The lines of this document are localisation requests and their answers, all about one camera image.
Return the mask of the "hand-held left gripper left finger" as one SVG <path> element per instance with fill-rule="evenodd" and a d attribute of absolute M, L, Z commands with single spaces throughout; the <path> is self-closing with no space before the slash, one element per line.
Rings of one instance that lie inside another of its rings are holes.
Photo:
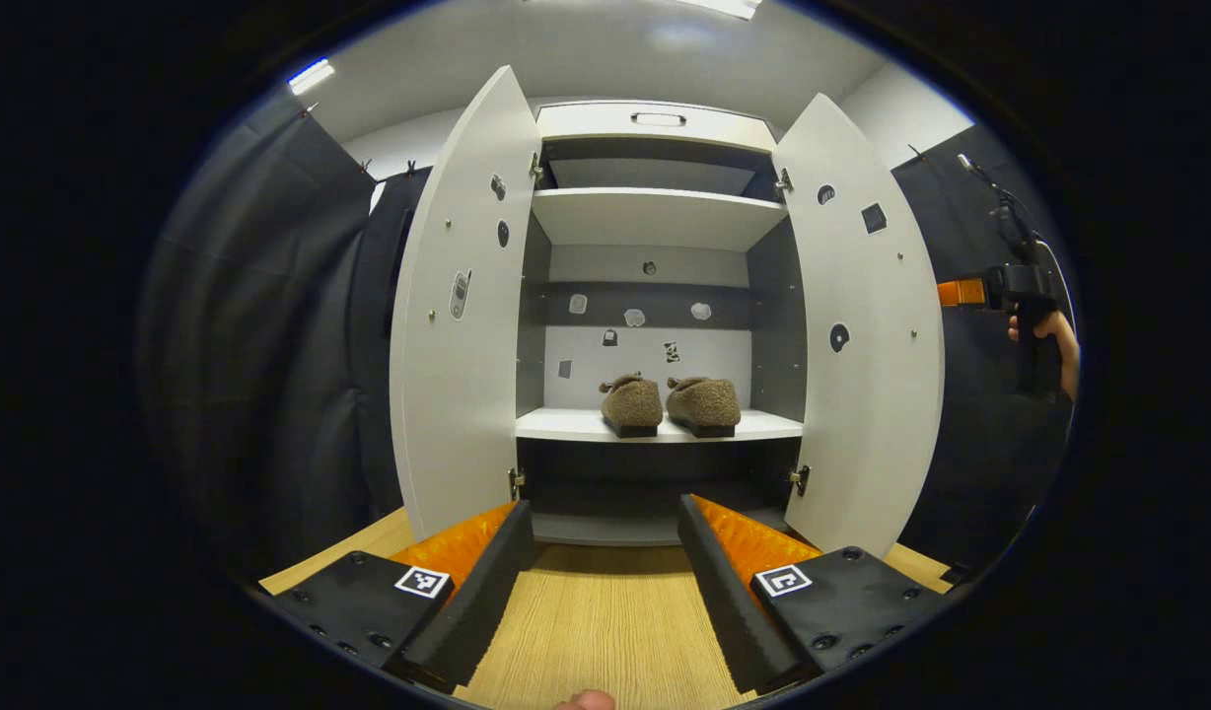
<path fill-rule="evenodd" d="M 345 552 L 272 601 L 345 655 L 449 695 L 470 685 L 535 554 L 530 504 L 510 502 L 390 556 Z"/>

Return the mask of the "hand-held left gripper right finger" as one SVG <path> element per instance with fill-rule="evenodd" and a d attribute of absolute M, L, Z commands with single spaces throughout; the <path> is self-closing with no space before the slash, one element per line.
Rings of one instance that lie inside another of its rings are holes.
<path fill-rule="evenodd" d="M 677 533 L 740 692 L 836 672 L 945 600 L 862 548 L 821 552 L 704 496 L 681 496 Z"/>

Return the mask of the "brown fuzzy shoe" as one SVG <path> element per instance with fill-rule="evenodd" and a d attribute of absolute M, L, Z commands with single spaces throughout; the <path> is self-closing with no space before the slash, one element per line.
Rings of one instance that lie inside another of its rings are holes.
<path fill-rule="evenodd" d="M 695 439 L 731 439 L 742 419 L 735 384 L 727 379 L 667 378 L 666 413 Z"/>
<path fill-rule="evenodd" d="M 602 382 L 601 416 L 618 439 L 650 439 L 664 420 L 658 383 L 639 372 Z"/>

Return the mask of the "white shoe cabinet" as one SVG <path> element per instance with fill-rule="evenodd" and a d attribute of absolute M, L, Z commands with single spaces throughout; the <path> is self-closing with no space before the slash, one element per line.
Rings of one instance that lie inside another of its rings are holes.
<path fill-rule="evenodd" d="M 771 153 L 691 141 L 543 139 L 517 334 L 517 462 L 539 542 L 675 545 L 694 493 L 784 529 L 807 316 Z M 731 439 L 618 439 L 602 382 L 735 384 Z"/>

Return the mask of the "black backdrop cloth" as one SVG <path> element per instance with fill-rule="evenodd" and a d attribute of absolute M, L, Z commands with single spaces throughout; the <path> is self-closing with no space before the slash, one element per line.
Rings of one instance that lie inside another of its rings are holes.
<path fill-rule="evenodd" d="M 243 576 L 404 511 L 390 413 L 394 298 L 436 159 L 375 179 L 277 90 L 226 127 L 170 212 L 138 319 L 140 396 L 182 498 Z M 936 293 L 1016 262 L 1008 248 L 953 260 L 893 176 Z M 1017 391 L 1006 315 L 941 307 L 941 316 L 939 437 L 895 544 L 981 569 L 1046 488 L 1069 414 L 1052 413 L 1060 395 Z"/>

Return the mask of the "ceiling light panel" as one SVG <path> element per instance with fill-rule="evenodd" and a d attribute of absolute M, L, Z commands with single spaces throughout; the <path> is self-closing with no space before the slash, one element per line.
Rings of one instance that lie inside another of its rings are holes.
<path fill-rule="evenodd" d="M 675 0 L 675 2 L 696 6 L 696 8 L 705 8 L 708 12 L 727 15 L 727 17 L 748 22 L 757 13 L 762 0 Z"/>

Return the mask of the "ceiling light strip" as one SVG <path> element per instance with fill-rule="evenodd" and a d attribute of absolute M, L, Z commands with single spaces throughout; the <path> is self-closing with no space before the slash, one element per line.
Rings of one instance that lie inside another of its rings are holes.
<path fill-rule="evenodd" d="M 298 75 L 289 78 L 286 85 L 289 87 L 291 93 L 300 96 L 318 86 L 327 78 L 334 76 L 334 73 L 335 68 L 331 64 L 329 58 L 323 57 L 305 67 Z"/>

